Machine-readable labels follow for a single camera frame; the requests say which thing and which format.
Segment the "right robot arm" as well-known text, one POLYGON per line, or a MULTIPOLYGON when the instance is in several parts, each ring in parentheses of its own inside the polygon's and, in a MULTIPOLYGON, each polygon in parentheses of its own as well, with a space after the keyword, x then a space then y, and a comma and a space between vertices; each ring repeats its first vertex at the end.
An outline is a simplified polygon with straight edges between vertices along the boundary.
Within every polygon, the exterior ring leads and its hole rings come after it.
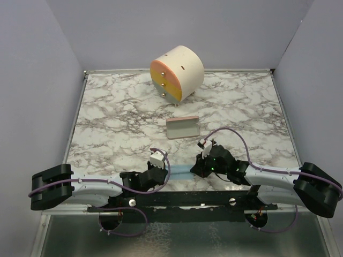
POLYGON ((255 190, 246 196, 251 209, 284 203, 332 218, 342 195, 342 185, 312 163, 295 168, 268 168, 237 160, 222 145, 205 148, 196 156, 190 171, 202 178, 219 173, 236 185, 250 186, 255 190))

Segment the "light blue cleaning cloth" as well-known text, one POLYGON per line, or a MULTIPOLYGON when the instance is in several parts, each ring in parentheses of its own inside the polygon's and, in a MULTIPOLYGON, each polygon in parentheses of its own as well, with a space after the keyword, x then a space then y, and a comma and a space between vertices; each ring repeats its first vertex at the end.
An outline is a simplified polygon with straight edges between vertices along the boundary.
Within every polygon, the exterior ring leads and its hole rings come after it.
POLYGON ((171 165, 170 180, 191 180, 194 174, 190 172, 192 164, 175 164, 171 165))

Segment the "pink glasses case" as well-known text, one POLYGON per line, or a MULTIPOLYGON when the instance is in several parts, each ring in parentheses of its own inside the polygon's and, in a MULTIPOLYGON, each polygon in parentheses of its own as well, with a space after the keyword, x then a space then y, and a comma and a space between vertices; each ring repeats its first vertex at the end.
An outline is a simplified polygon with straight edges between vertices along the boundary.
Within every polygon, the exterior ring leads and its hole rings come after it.
POLYGON ((167 138, 184 139, 197 137, 200 134, 198 116, 174 117, 166 119, 167 138))

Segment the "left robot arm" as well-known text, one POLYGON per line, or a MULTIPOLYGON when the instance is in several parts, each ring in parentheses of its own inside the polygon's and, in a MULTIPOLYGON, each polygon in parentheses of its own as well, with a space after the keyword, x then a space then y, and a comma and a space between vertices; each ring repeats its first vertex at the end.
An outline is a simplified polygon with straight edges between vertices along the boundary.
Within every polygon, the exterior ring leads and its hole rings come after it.
POLYGON ((47 210, 62 203, 91 205, 113 211, 128 205, 136 195, 152 194, 163 188, 170 168, 147 163, 144 172, 121 172, 111 176, 80 175, 71 165, 60 164, 32 176, 31 210, 47 210))

